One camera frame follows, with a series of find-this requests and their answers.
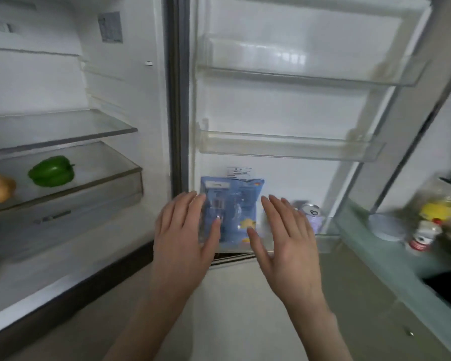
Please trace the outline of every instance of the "refrigerator crisper drawer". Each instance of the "refrigerator crisper drawer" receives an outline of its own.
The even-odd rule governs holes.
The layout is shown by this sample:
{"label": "refrigerator crisper drawer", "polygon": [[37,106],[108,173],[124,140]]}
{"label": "refrigerator crisper drawer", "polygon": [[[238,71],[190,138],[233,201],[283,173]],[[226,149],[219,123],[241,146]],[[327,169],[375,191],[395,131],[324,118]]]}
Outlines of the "refrigerator crisper drawer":
{"label": "refrigerator crisper drawer", "polygon": [[21,259],[90,230],[142,197],[134,173],[59,198],[0,213],[0,257]]}

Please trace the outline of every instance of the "right hand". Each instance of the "right hand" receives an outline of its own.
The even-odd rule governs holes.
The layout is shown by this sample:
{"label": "right hand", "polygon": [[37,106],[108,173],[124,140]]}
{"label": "right hand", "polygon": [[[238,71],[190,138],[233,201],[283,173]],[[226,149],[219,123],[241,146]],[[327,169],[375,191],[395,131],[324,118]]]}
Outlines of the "right hand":
{"label": "right hand", "polygon": [[267,253],[253,228],[247,234],[272,291],[289,314],[305,312],[310,317],[328,311],[315,235],[306,216],[284,198],[262,196],[261,202],[274,237],[274,256]]}

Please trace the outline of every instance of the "green bell pepper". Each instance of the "green bell pepper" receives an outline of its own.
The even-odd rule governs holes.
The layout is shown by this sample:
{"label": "green bell pepper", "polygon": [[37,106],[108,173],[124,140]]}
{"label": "green bell pepper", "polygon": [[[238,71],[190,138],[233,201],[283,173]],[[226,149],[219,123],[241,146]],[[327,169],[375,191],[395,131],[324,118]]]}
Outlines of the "green bell pepper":
{"label": "green bell pepper", "polygon": [[28,171],[28,176],[38,186],[61,186],[72,181],[75,177],[73,166],[66,157],[54,156],[36,164]]}

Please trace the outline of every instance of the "kitchen counter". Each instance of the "kitchen counter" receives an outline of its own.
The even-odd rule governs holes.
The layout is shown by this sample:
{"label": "kitchen counter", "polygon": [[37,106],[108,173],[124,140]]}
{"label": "kitchen counter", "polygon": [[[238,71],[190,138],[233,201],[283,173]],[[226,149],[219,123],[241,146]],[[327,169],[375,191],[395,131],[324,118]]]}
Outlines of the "kitchen counter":
{"label": "kitchen counter", "polygon": [[348,201],[337,216],[342,239],[451,351],[451,307],[421,278],[451,270],[451,255],[438,246],[420,255],[402,242],[387,242],[367,228],[367,213]]}

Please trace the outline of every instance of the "hand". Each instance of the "hand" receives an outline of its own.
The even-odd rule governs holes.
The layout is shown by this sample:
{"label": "hand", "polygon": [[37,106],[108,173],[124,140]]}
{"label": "hand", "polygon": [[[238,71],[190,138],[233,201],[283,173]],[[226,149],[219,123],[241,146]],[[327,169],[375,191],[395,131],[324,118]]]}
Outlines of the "hand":
{"label": "hand", "polygon": [[198,226],[205,194],[181,193],[170,201],[155,222],[151,297],[162,303],[185,305],[200,285],[214,259],[221,236],[221,221],[212,224],[201,248]]}
{"label": "hand", "polygon": [[270,195],[261,198],[272,235],[271,258],[253,228],[247,229],[251,247],[272,291],[289,313],[306,312],[306,316],[327,310],[322,292],[319,254],[315,236],[306,216],[284,198]]}

